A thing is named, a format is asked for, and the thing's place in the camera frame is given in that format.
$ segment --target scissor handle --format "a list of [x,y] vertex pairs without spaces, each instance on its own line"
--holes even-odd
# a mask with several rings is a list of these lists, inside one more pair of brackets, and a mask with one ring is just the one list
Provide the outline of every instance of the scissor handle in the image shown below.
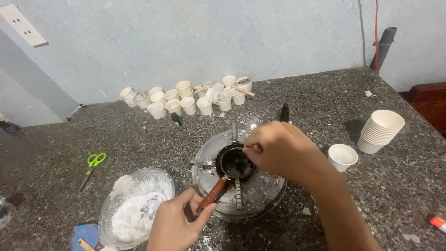
[[87,162],[88,162],[88,167],[97,167],[99,165],[99,163],[103,162],[105,157],[107,156],[107,154],[100,153],[98,155],[96,154],[92,154],[90,155],[90,157],[88,157]]

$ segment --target red wire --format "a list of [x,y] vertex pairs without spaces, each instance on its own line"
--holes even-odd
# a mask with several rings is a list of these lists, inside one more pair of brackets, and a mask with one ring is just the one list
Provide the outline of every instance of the red wire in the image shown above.
[[375,12],[375,73],[378,74],[378,54],[380,52],[379,42],[378,42],[378,0],[376,0],[376,12]]

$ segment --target hand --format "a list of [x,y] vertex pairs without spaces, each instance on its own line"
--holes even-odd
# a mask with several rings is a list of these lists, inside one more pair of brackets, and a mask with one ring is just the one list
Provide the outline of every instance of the hand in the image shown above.
[[337,171],[319,148],[297,127],[274,121],[255,128],[243,152],[262,170],[311,188]]
[[194,222],[187,221],[184,208],[189,203],[195,213],[202,200],[194,188],[189,188],[163,202],[155,214],[147,251],[184,251],[195,243],[217,204],[208,205]]

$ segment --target left hand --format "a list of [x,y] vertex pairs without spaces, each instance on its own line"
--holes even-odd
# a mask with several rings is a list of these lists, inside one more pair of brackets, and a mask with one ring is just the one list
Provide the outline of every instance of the left hand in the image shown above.
[[203,197],[194,188],[189,188],[177,197],[163,202],[155,214],[147,251],[184,251],[194,244],[217,204],[208,205],[194,222],[187,221],[184,208],[189,203],[195,213],[202,200]]

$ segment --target red cap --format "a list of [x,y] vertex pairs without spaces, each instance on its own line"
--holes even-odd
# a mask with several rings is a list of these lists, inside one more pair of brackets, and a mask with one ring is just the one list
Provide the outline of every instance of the red cap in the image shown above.
[[441,227],[443,224],[445,224],[445,221],[441,218],[434,217],[430,220],[430,223],[436,227]]

